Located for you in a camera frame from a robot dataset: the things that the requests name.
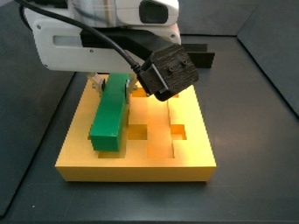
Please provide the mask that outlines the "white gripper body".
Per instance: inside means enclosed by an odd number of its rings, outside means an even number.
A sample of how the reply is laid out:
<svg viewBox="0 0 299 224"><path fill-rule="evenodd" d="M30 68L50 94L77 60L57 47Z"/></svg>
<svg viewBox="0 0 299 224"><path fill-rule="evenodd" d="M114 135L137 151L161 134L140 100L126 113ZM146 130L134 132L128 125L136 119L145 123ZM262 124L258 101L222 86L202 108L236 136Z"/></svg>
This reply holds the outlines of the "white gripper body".
<svg viewBox="0 0 299 224"><path fill-rule="evenodd" d="M152 52L181 42L177 0L34 0L42 9L97 29L144 62ZM128 73L116 50L77 26L25 10L41 63L50 70Z"/></svg>

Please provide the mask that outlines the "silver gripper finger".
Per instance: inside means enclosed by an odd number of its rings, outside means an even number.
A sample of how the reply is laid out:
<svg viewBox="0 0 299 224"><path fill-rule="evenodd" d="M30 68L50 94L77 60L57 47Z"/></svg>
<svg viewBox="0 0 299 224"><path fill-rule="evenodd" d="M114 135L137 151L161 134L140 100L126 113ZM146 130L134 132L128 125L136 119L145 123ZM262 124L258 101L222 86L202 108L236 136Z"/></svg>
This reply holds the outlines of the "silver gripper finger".
<svg viewBox="0 0 299 224"><path fill-rule="evenodd" d="M85 76L88 78L88 81L90 82L92 87L96 89L97 93L102 95L108 76L102 73L86 73Z"/></svg>
<svg viewBox="0 0 299 224"><path fill-rule="evenodd" d="M136 75L130 73L128 75L128 79L125 80L125 103L129 103L130 94L137 89L136 82Z"/></svg>

